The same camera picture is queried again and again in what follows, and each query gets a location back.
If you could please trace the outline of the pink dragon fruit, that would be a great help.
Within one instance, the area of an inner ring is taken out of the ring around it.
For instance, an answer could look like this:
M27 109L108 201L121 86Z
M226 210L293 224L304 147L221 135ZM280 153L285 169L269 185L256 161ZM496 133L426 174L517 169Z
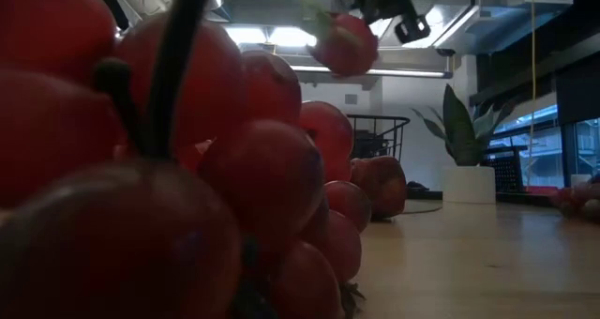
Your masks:
M379 40L361 18L303 1L300 28L315 37L308 53L339 78L365 75L379 57Z

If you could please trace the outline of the long ceiling tube light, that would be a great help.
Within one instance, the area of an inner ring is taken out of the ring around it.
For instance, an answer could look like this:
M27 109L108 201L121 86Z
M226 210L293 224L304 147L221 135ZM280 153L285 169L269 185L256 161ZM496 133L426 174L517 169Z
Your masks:
M292 66L292 70L308 73L333 73L329 68L321 66ZM453 73L447 71L373 68L363 73L363 76L449 79L453 77Z

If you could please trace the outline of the snake plant in white pot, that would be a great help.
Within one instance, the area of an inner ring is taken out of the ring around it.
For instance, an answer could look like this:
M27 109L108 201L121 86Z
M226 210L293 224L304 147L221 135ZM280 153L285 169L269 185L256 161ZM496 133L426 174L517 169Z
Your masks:
M499 111L488 109L479 117L471 117L464 103L458 99L453 87L444 88L442 113L433 121L419 111L431 134L444 142L454 167L442 170L442 199L447 203L496 203L495 170L483 164L485 151L495 129L515 109L516 104L506 102Z

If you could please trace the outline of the black perforated cart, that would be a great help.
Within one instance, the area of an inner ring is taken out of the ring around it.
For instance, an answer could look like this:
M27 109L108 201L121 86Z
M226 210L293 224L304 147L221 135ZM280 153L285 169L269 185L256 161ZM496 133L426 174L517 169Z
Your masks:
M526 145L491 147L484 152L483 166L492 167L495 171L497 192L523 193L520 152Z

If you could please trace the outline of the round grey mat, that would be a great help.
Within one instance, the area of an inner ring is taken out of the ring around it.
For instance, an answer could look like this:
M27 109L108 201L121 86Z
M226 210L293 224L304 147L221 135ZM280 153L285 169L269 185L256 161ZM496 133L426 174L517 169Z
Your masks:
M387 219L398 215L435 212L443 208L442 200L406 200L401 211L374 212L373 216Z

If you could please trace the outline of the rectangular silver air duct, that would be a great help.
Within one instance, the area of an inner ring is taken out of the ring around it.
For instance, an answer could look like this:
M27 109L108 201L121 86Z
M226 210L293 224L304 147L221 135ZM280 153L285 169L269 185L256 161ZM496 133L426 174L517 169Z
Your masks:
M461 54L501 51L571 7L574 0L412 0L426 16L428 37L402 43L400 18L373 25L382 50L449 49Z

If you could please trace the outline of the black table frame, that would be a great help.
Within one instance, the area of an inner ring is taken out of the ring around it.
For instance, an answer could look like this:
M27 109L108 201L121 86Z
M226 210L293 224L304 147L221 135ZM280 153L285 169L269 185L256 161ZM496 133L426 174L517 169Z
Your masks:
M515 205L532 205L540 207L552 207L551 197L546 195L533 195L528 192L498 192L496 199L498 202L515 204ZM414 191L408 190L408 200L442 200L443 193L441 191Z

